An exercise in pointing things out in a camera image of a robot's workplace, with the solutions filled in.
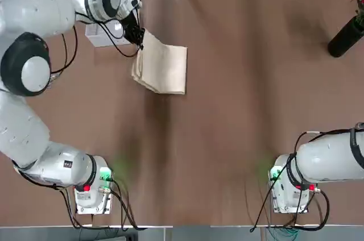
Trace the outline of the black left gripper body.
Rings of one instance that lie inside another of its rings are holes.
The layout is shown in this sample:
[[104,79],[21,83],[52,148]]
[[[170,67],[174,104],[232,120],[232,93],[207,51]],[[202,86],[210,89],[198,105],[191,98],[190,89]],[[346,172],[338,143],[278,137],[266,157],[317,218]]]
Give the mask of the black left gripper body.
[[138,18],[134,11],[129,13],[127,17],[120,20],[121,25],[124,29],[125,36],[139,36],[141,29],[139,26]]

